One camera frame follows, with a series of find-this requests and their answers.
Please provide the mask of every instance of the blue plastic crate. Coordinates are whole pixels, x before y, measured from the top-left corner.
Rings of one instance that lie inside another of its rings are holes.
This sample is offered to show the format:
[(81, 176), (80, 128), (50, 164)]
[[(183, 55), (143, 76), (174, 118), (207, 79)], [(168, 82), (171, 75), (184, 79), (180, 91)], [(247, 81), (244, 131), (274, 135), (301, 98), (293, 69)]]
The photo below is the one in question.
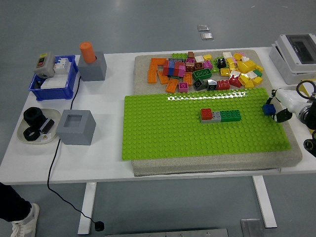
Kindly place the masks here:
[(74, 55), (56, 56), (56, 59), (58, 58), (68, 58), (69, 62), (71, 62), (66, 86), (64, 88), (34, 89), (36, 81), (38, 82), (44, 81), (44, 79), (34, 75), (29, 87), (29, 91), (34, 93), (37, 101), (55, 100), (55, 99), (69, 100), (74, 95), (74, 84), (75, 84), (76, 75), (78, 72), (78, 67), (75, 62), (75, 56)]

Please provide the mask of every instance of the black tape roll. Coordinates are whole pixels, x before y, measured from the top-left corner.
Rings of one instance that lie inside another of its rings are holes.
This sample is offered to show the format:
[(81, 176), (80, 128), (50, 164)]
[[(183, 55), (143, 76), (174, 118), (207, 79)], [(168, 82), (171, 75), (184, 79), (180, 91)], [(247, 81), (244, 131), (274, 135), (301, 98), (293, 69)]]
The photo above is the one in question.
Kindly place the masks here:
[(42, 110), (37, 107), (28, 108), (24, 111), (23, 117), (29, 126), (34, 126), (36, 128), (40, 128), (47, 120), (47, 118), (43, 115)]
[(23, 132), (24, 138), (31, 142), (31, 141), (35, 141), (36, 139), (39, 138), (40, 136), (40, 130), (38, 128), (35, 128), (34, 126), (32, 127), (28, 127), (27, 129), (25, 129), (25, 131)]

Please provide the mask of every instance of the table leg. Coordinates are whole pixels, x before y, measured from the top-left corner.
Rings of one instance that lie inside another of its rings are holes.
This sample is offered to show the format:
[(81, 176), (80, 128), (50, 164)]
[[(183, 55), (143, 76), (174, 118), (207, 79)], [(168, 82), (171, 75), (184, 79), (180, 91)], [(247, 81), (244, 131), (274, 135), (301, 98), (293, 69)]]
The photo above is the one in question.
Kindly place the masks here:
[[(82, 212), (88, 217), (92, 216), (96, 188), (97, 188), (97, 183), (86, 183), (83, 204), (82, 204)], [(88, 218), (85, 218), (81, 214), (79, 228), (78, 228), (78, 235), (88, 235), (90, 232), (90, 224), (91, 224), (91, 220)]]
[(269, 195), (262, 175), (252, 176), (256, 188), (261, 214), (266, 228), (276, 228), (277, 223), (271, 207)]

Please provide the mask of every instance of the gray box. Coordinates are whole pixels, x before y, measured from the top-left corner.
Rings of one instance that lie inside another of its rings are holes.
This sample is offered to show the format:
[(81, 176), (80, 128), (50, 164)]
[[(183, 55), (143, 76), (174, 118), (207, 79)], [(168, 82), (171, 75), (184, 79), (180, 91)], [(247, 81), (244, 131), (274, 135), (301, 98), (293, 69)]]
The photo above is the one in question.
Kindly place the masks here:
[(96, 122), (90, 110), (64, 110), (56, 133), (67, 145), (91, 145)]
[(83, 81), (105, 80), (107, 63), (103, 52), (95, 52), (96, 60), (93, 63), (86, 63), (83, 56), (80, 56), (78, 70)]

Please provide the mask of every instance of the red lego brick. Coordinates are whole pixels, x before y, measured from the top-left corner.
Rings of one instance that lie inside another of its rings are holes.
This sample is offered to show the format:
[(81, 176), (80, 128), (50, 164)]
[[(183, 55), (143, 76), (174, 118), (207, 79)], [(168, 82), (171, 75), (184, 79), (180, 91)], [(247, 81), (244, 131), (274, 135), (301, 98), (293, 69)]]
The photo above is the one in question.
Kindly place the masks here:
[(164, 76), (167, 76), (169, 73), (169, 61), (168, 60), (165, 60), (164, 64), (163, 64), (163, 71), (162, 71), (162, 74)]
[(238, 87), (238, 88), (241, 88), (242, 84), (240, 83), (240, 81), (238, 80), (238, 76), (234, 76), (232, 75), (230, 78), (229, 78), (229, 84), (230, 85), (233, 85), (235, 87)]
[(202, 120), (211, 120), (213, 118), (212, 110), (208, 109), (201, 109), (201, 119)]
[(231, 85), (229, 84), (228, 80), (219, 80), (217, 81), (217, 88), (216, 90), (229, 90)]

